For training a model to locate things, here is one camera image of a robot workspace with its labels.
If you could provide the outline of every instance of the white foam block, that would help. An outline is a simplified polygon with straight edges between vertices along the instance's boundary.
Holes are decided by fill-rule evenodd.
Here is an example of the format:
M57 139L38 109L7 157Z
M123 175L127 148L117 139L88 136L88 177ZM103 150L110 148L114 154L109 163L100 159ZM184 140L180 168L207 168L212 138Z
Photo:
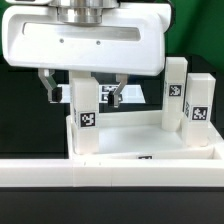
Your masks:
M69 85L58 85L58 87L62 87L62 100L61 103L70 103L70 111L71 111L71 122L74 121L74 112L73 112L73 101L72 99L72 80L73 78L90 78L91 72L84 71L69 71Z
M95 78L73 78L74 149L77 154L99 151L99 84Z
M181 57L166 59L162 109L162 129L166 131L180 128L187 64L187 60Z
M182 139L188 146L208 144L214 89L215 79L210 74L188 74L182 122Z

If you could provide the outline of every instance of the white platform edge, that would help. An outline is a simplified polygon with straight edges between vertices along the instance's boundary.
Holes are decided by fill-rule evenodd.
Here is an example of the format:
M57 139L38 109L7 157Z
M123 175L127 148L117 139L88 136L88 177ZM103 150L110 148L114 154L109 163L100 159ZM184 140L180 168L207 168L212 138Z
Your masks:
M161 118L160 111L134 112L133 116L147 113L158 118L153 123ZM101 115L101 124L108 116ZM119 116L125 114L115 115L115 120ZM81 158L73 153L69 123L70 116L69 159L1 159L0 187L224 186L224 143L218 134L213 159L209 160L96 159L95 155Z
M134 112L132 115L133 117L141 117L140 123L143 122L146 124L147 113L158 120L161 119L161 111ZM101 114L101 125L105 125L104 121L109 119L109 116L113 116L114 121L116 122L117 120L120 120L121 117L124 118L125 114L126 113L113 115ZM156 123L158 120L154 119L151 121L153 121L152 123ZM69 117L67 117L67 124L69 128ZM100 157L97 158L96 155L78 156L74 154L74 186L223 187L224 143L217 132L216 135L217 142L212 145L212 147L214 147L214 156L213 159L208 160L105 159Z

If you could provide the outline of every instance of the white block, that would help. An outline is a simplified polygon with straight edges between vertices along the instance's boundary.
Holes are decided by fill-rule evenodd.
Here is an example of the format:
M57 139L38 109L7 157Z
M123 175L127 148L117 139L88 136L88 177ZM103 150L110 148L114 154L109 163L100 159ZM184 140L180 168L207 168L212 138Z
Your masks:
M209 121L215 79L207 73L191 73L187 79L182 139L188 146L208 144Z
M162 129L166 131L177 131L180 128L187 64L185 58L166 59L162 109Z
M73 78L72 92L75 153L96 153L99 151L99 84L95 78Z
M70 95L69 95L69 99L67 101L65 101L64 103L68 102L70 103L70 113L71 113L71 117L72 117L72 120L71 122L73 123L74 121L74 112L73 112L73 100L72 99L72 96L73 96L73 90L72 90L72 80L74 78L90 78L91 77L91 72L84 72L84 71L69 71L69 86L70 86Z

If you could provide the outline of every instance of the robot end effector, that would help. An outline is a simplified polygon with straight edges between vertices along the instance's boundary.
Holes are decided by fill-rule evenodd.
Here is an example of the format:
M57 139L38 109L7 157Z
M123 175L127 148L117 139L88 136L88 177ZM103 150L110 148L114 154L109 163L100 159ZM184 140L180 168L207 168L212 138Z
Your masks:
M126 74L154 76L164 67L163 38L172 19L170 4L117 0L8 2L32 6L7 10L3 18L4 56L13 66L38 68L49 101L60 102L62 95L52 69L117 74L120 84L110 92L108 104L118 107Z

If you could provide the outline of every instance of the vertical white block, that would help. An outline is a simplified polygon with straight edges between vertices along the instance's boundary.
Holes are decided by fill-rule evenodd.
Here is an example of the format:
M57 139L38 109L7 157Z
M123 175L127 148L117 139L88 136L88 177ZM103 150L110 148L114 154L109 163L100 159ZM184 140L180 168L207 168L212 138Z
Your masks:
M96 153L99 151L99 84L91 77L73 78L72 93L75 153Z
M162 129L166 131L177 131L180 128L187 64L187 60L181 57L166 59L162 109Z
M69 71L69 85L70 85L70 113L71 113L71 123L73 124L74 121L74 106L73 106L73 101L72 101L72 80L74 78L90 78L91 77L91 72L85 72L85 71Z
M188 146L208 144L214 89L215 79L210 74L188 74L182 122L182 139Z

